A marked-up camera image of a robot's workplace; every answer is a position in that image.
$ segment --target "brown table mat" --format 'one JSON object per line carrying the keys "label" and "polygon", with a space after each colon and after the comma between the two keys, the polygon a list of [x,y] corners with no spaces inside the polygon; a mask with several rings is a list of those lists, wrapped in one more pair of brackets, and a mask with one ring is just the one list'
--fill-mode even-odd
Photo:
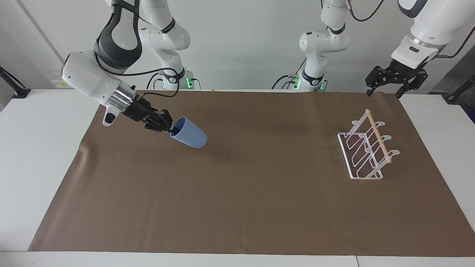
{"label": "brown table mat", "polygon": [[[475,234],[394,95],[148,96],[202,149],[100,107],[29,251],[475,256]],[[401,155],[350,180],[337,133],[369,108]]]}

